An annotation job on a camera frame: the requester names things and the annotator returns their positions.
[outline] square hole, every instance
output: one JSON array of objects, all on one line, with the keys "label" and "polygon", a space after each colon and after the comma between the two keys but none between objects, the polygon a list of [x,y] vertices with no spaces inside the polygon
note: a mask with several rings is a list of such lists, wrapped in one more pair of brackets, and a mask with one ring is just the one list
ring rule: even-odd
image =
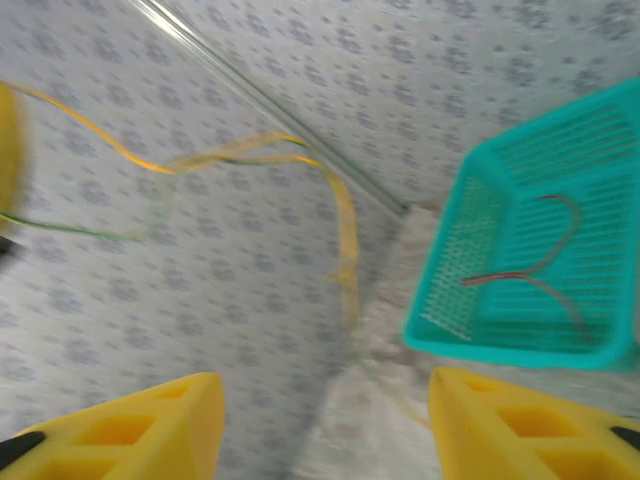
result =
[{"label": "square hole", "polygon": [[180,398],[182,395],[184,395],[186,391],[187,391],[187,387],[185,387],[184,385],[180,387],[173,387],[158,394],[156,398],[159,398],[159,399]]},{"label": "square hole", "polygon": [[115,460],[65,458],[53,460],[32,480],[102,480],[115,466]]},{"label": "square hole", "polygon": [[520,437],[577,437],[580,435],[566,418],[546,408],[502,408],[497,413]]},{"label": "square hole", "polygon": [[118,415],[93,425],[76,445],[133,445],[155,421],[145,415]]},{"label": "square hole", "polygon": [[599,450],[548,450],[538,455],[558,480],[634,480],[636,473]]}]

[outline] yellow plastic block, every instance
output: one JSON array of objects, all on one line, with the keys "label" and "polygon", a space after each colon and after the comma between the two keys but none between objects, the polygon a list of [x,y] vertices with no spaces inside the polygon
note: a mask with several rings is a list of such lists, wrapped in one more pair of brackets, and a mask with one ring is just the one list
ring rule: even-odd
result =
[{"label": "yellow plastic block", "polygon": [[428,404],[445,480],[640,480],[626,418],[444,367]]},{"label": "yellow plastic block", "polygon": [[[0,211],[12,212],[25,160],[22,119],[16,95],[0,83]],[[7,221],[0,219],[0,231]]]},{"label": "yellow plastic block", "polygon": [[0,480],[210,480],[224,416],[220,377],[190,375],[30,427]]}]

